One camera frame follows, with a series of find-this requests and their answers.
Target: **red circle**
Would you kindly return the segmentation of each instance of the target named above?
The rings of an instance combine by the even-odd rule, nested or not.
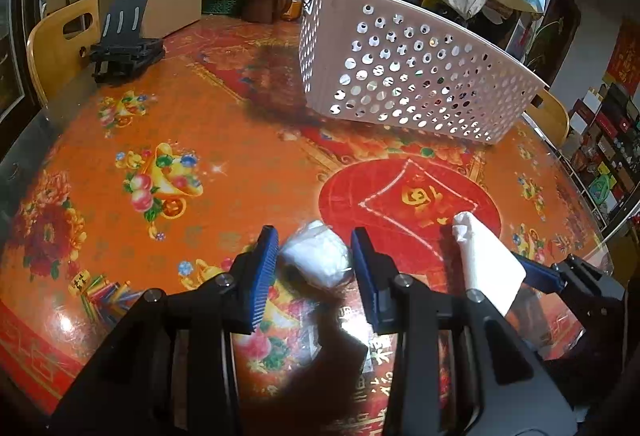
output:
[[[430,200],[418,211],[402,199],[407,188],[417,185]],[[437,207],[430,186],[442,194]],[[377,252],[391,256],[401,272],[426,275],[438,291],[463,285],[460,251],[451,234],[453,215],[470,210],[500,236],[500,214],[491,197],[465,176],[426,158],[377,159],[345,167],[325,182],[318,206],[324,223],[345,243],[355,227],[365,227]],[[437,220],[445,213],[442,225]]]

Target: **white diamond outline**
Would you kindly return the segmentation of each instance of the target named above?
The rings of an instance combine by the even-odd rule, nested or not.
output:
[[[431,246],[431,244],[426,239],[423,239],[418,234],[413,232],[411,229],[409,229],[409,228],[405,227],[404,225],[402,225],[402,223],[397,222],[395,219],[390,218],[389,216],[386,216],[385,214],[380,213],[380,212],[378,212],[376,210],[373,210],[369,206],[367,206],[367,202],[368,201],[373,200],[373,198],[377,198],[380,195],[383,195],[385,192],[387,192],[389,189],[391,189],[396,183],[398,183],[398,181],[404,176],[404,173],[406,172],[407,168],[409,167],[409,164],[413,164],[415,167],[418,168],[419,171],[422,171],[425,175],[427,175],[430,178],[434,179],[439,185],[442,185],[450,193],[455,194],[455,196],[457,196],[458,198],[461,198],[464,201],[469,202],[470,204],[472,204],[474,207],[473,207],[473,209],[470,210],[470,212],[471,213],[476,212],[476,209],[478,209],[478,204],[475,201],[471,201],[468,198],[465,198],[464,196],[458,194],[456,191],[454,191],[452,188],[450,188],[448,185],[443,184],[433,174],[429,173],[429,171],[427,171],[425,168],[423,168],[420,165],[418,165],[417,163],[415,163],[411,158],[407,158],[406,162],[404,163],[404,166],[402,166],[402,170],[398,173],[398,175],[395,178],[393,178],[393,180],[391,182],[389,182],[381,190],[373,193],[368,198],[364,198],[364,200],[361,201],[360,203],[358,203],[358,205],[360,207],[362,207],[364,210],[366,210],[366,211],[378,216],[379,218],[382,218],[383,220],[388,221],[392,225],[395,225],[400,230],[402,230],[406,234],[410,235],[412,238],[416,239],[418,242],[420,242],[425,247],[427,247],[434,256],[436,256],[439,260],[444,262],[444,259],[442,259],[442,256],[439,253],[436,252],[436,250]]]

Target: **green basket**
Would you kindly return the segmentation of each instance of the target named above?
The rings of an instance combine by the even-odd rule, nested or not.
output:
[[[202,13],[216,16],[239,16],[244,0],[202,0]]]

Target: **wooden chair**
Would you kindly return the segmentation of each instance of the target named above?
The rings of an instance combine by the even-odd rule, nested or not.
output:
[[[569,133],[569,115],[560,101],[545,89],[540,90],[537,97],[534,98],[534,102],[527,105],[525,111],[540,127],[546,138],[560,148]]]
[[[87,29],[75,35],[65,33],[65,25],[80,16]],[[56,10],[39,22],[27,40],[27,63],[31,80],[43,106],[89,64],[91,45],[100,41],[98,0],[80,0]]]

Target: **table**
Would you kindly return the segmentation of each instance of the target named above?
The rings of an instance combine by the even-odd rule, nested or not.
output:
[[[294,23],[203,18],[169,36],[166,58],[133,82],[96,89],[83,73],[62,92],[66,105],[23,134],[38,131],[34,145],[50,150],[21,153],[34,180],[1,257],[0,364],[44,412],[143,290],[196,288],[266,223],[286,239],[322,219],[347,242],[364,225],[401,272],[450,293],[463,290],[450,235],[461,210],[540,263],[574,253],[611,270],[593,218],[524,121],[487,146],[321,117],[305,106],[297,40]],[[416,188],[433,207],[412,203]],[[99,276],[111,288],[89,288]],[[234,336],[242,402],[277,396],[316,355],[322,308],[301,290],[280,269],[258,331]],[[369,352],[353,409],[332,427],[375,434],[395,340],[371,333],[355,283],[336,315]],[[556,296],[527,287],[508,320],[547,358],[580,331]],[[332,389],[339,376],[322,380]]]

